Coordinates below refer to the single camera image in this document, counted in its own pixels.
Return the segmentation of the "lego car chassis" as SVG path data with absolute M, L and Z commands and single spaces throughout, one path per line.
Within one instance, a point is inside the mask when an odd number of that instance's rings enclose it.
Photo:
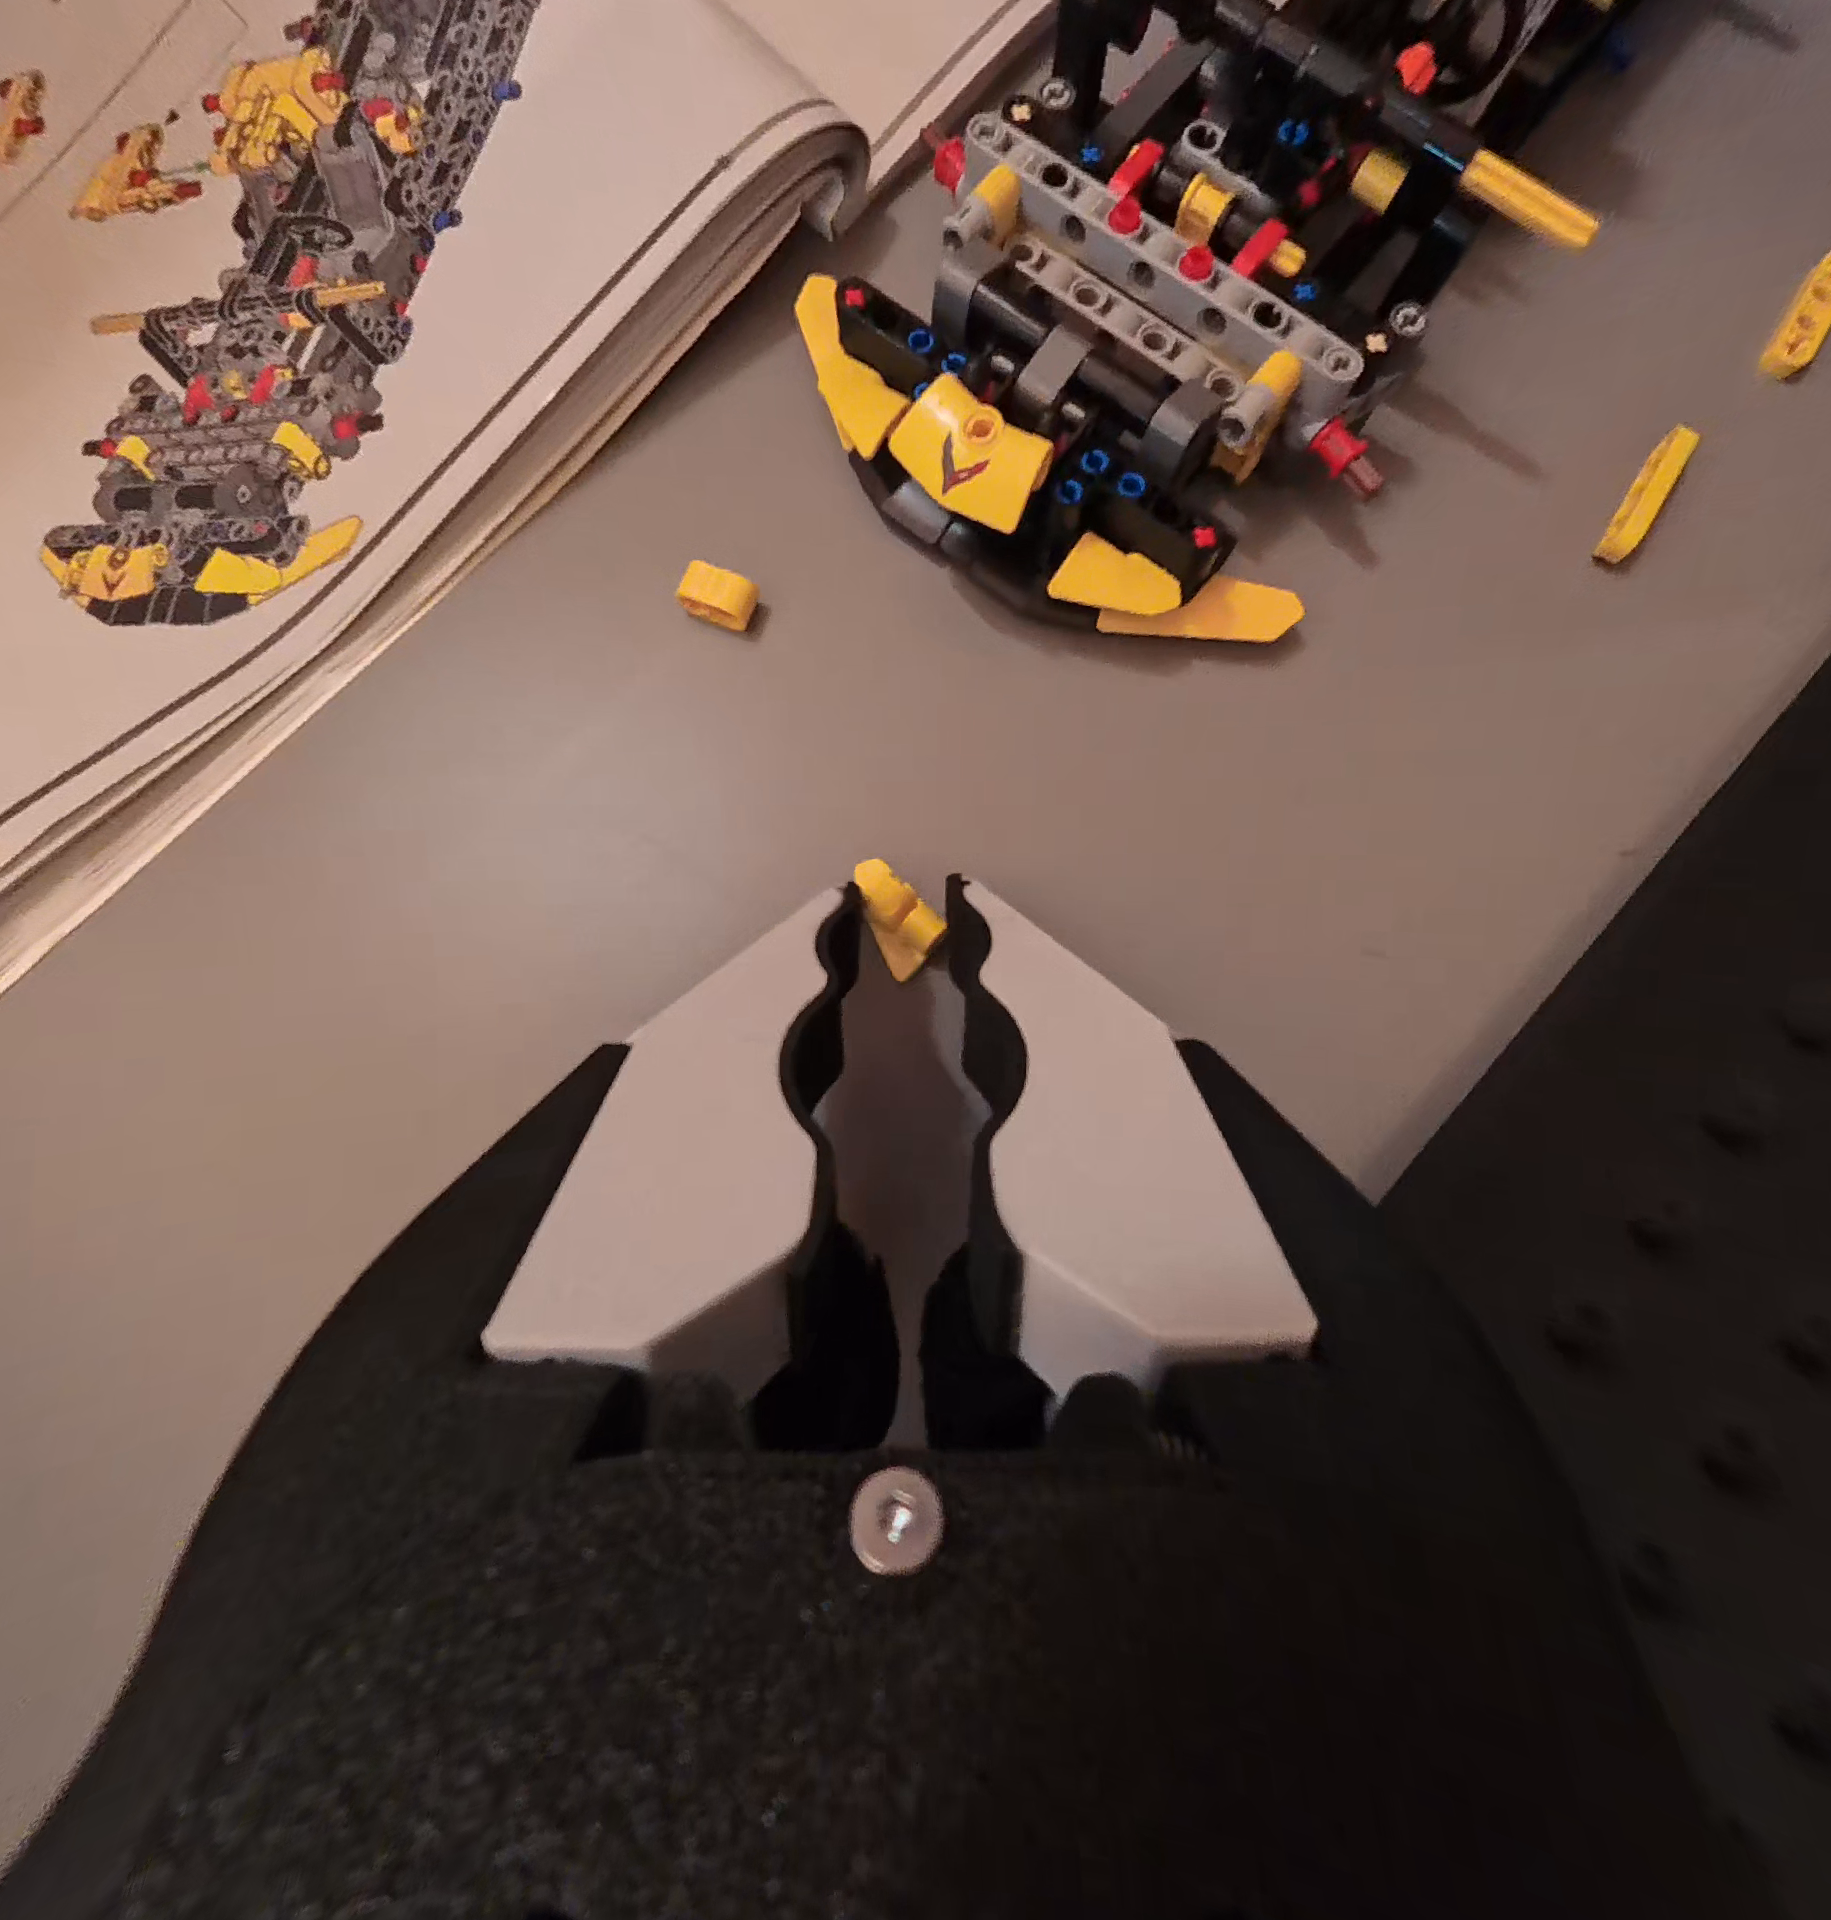
M 935 148 L 927 312 L 806 277 L 793 319 L 904 541 L 1025 620 L 1274 644 L 1254 472 L 1374 498 L 1367 424 L 1487 218 L 1586 249 L 1517 148 L 1620 2 L 1062 2 L 1051 68 Z

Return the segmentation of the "lego instruction booklet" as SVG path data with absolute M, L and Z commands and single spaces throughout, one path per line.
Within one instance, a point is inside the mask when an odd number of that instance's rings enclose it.
M 1051 2 L 0 2 L 0 991 Z

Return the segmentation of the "black dotted floor mat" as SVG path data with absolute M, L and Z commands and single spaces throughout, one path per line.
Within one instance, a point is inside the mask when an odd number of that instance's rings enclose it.
M 1569 1476 L 1774 1917 L 1831 1917 L 1831 655 L 1384 1197 Z

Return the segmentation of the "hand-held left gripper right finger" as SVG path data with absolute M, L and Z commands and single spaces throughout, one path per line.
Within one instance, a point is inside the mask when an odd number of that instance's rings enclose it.
M 1176 1037 L 975 877 L 948 887 L 963 1078 L 988 1117 L 967 1316 L 1047 1391 L 1308 1358 L 1318 1314 Z

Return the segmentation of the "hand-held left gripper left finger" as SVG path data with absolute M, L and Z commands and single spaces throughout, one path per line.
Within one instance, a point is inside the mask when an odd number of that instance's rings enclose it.
M 783 1083 L 785 1032 L 827 986 L 825 887 L 636 1027 L 478 1348 L 648 1378 L 769 1378 L 785 1265 L 810 1228 L 817 1146 Z

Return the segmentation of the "yellow lego pin connector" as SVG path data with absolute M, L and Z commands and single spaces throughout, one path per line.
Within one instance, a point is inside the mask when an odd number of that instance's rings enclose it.
M 854 887 L 888 974 L 904 986 L 948 941 L 948 921 L 884 860 L 859 860 Z

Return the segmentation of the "yellow lego beam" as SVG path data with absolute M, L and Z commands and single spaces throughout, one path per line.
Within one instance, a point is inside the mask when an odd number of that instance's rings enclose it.
M 1788 309 L 1773 326 L 1758 372 L 1788 384 L 1806 372 L 1831 335 L 1831 249 L 1793 287 Z
M 1700 438 L 1702 437 L 1688 424 L 1668 426 L 1609 514 L 1606 528 L 1590 549 L 1590 562 L 1609 569 L 1629 562 L 1642 551 L 1695 461 Z

